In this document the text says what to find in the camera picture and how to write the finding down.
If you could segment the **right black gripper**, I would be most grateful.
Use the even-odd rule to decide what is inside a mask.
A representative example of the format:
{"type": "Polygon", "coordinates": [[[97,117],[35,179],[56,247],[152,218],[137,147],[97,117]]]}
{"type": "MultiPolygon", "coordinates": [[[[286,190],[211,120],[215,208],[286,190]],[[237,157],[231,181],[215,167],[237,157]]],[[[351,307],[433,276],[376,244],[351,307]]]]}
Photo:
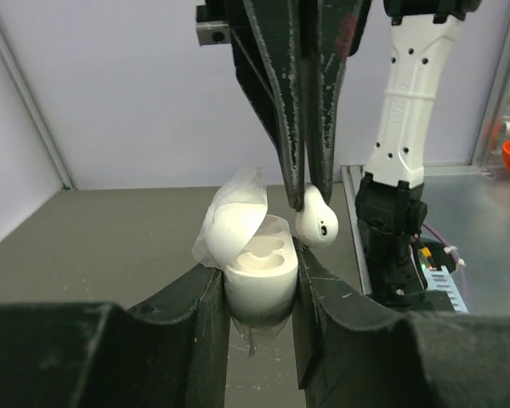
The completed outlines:
{"type": "Polygon", "coordinates": [[[338,100],[369,11],[362,0],[206,0],[195,6],[199,46],[232,44],[236,79],[276,149],[286,197],[297,212],[303,208],[305,129],[311,184],[331,201],[338,100]]]}

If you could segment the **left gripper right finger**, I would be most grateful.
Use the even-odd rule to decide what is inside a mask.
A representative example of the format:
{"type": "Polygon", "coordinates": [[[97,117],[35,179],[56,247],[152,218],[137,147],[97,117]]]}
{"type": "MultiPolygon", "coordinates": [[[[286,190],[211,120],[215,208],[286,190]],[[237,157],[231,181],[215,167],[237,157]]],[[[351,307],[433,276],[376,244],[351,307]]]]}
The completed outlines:
{"type": "Polygon", "coordinates": [[[399,313],[304,245],[292,312],[309,407],[510,407],[510,316],[399,313]]]}

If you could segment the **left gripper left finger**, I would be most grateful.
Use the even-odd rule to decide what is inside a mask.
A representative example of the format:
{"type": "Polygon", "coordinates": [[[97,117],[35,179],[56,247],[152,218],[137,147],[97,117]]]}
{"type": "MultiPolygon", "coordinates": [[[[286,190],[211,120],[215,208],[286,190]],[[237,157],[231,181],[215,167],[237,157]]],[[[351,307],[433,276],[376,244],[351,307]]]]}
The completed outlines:
{"type": "Polygon", "coordinates": [[[0,407],[221,407],[230,313],[201,265],[141,303],[0,303],[0,407]]]}

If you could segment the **white earbud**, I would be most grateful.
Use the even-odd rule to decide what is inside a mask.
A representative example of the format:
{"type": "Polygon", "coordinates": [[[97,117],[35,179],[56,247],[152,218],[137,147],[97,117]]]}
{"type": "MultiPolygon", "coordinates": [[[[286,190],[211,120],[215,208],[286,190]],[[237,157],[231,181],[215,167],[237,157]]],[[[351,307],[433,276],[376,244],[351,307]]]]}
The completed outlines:
{"type": "Polygon", "coordinates": [[[307,247],[327,247],[337,238],[337,215],[314,185],[309,185],[304,191],[303,210],[295,217],[295,227],[299,240],[307,247]]]}

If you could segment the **white oval case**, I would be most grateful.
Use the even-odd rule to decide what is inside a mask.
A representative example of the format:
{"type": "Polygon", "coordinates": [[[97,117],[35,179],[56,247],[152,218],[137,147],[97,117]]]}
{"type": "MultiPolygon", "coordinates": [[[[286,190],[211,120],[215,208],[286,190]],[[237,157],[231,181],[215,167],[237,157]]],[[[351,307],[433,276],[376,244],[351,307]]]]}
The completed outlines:
{"type": "Polygon", "coordinates": [[[269,214],[260,168],[243,167],[218,189],[192,255],[223,271],[225,300],[248,353],[271,343],[292,313],[298,257],[289,223],[269,214]]]}

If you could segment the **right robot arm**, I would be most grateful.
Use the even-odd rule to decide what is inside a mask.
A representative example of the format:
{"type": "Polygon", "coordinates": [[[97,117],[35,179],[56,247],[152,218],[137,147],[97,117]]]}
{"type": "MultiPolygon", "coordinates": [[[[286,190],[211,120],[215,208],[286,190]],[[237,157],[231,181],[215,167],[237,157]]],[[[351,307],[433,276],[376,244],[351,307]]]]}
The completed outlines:
{"type": "MultiPolygon", "coordinates": [[[[449,310],[417,259],[425,138],[439,79],[476,1],[387,1],[390,73],[378,133],[355,197],[370,297],[397,311],[449,310]]],[[[235,75],[272,141],[286,196],[307,224],[310,199],[329,201],[337,106],[348,57],[360,45],[367,1],[205,1],[200,45],[228,43],[235,75]]]]}

